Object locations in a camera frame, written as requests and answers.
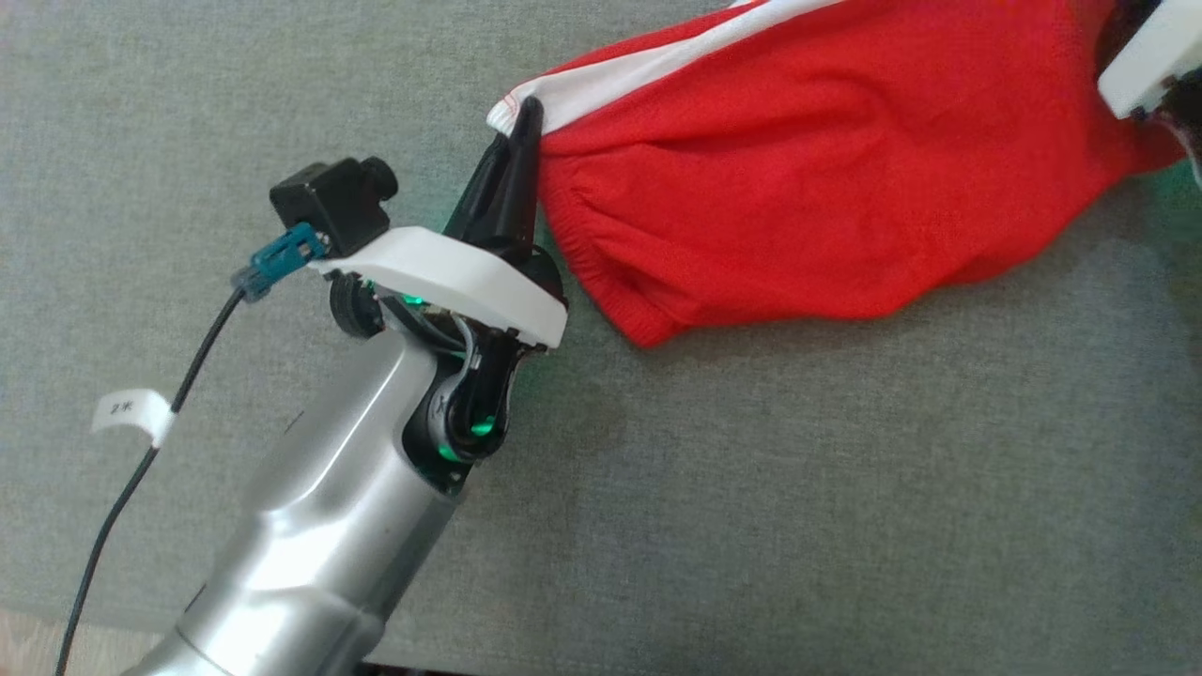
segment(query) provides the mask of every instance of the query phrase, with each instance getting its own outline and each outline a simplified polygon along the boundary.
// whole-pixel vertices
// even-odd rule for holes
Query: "gray fabric surface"
[[[0,7],[0,605],[65,615],[171,392],[279,232],[267,189],[379,154],[441,225],[524,77],[719,1]],[[470,674],[1202,666],[1202,256],[1126,185],[1034,263],[871,324],[564,348],[377,657]],[[239,310],[119,523],[89,621],[163,629],[248,473],[353,346],[298,275]]]

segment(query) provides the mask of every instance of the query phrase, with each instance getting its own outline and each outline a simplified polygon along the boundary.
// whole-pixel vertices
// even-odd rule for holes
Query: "black cable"
[[[171,413],[178,414],[179,409],[184,408],[184,402],[188,399],[188,393],[192,390],[192,384],[196,383],[196,375],[201,372],[201,366],[204,363],[204,358],[209,356],[209,350],[213,349],[213,343],[218,339],[218,333],[221,333],[221,328],[230,320],[230,315],[233,314],[234,308],[242,302],[246,292],[243,289],[236,290],[230,300],[226,301],[225,307],[218,313],[218,318],[213,320],[213,325],[209,326],[209,332],[204,336],[204,340],[201,340],[201,346],[196,350],[196,356],[192,357],[191,366],[188,367],[188,373],[184,375],[184,381],[179,384],[179,390],[175,392],[175,399],[171,404]],[[130,497],[133,491],[137,490],[138,484],[142,482],[142,478],[145,476],[147,470],[150,469],[150,463],[159,455],[159,449],[150,446],[147,449],[144,456],[142,456],[142,462],[138,463],[138,468],[133,470],[133,475],[130,476],[129,482],[125,484],[125,488],[121,490],[121,494],[113,503],[112,509],[108,510],[108,516],[105,517],[105,523],[100,527],[100,533],[96,534],[96,540],[91,545],[91,555],[88,556],[88,565],[83,569],[83,577],[79,580],[79,589],[76,591],[75,603],[71,605],[71,615],[67,617],[67,628],[63,633],[63,645],[59,647],[59,662],[54,668],[54,676],[66,676],[67,672],[67,658],[71,656],[71,641],[75,640],[76,629],[79,627],[79,616],[83,615],[83,601],[88,598],[88,589],[91,587],[91,579],[96,574],[96,564],[100,563],[100,555],[105,550],[105,542],[108,540],[108,533],[113,529],[113,524],[117,523],[117,517],[120,516],[121,510],[125,509],[125,503],[130,502]]]

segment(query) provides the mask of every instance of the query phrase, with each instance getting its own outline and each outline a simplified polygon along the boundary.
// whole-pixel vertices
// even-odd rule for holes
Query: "wooden floor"
[[[0,610],[0,676],[50,676],[64,624]],[[83,624],[71,648],[67,676],[117,676],[157,640],[155,634]]]

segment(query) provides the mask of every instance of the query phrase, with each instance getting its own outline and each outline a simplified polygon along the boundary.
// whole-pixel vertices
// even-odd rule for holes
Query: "blue connector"
[[[303,268],[314,259],[326,257],[326,245],[308,223],[299,223],[279,239],[250,256],[250,265],[230,278],[234,289],[245,291],[245,301],[254,303],[272,290],[272,286]]]

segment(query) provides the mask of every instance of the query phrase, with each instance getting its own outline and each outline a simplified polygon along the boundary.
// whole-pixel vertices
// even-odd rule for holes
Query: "white stripe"
[[[738,0],[736,5],[750,0]],[[488,112],[488,125],[510,134],[526,96],[536,95],[545,109],[542,132],[551,134],[602,108],[631,91],[688,66],[740,40],[839,0],[768,0],[715,25],[701,35],[624,54],[608,61],[545,75],[519,84]]]

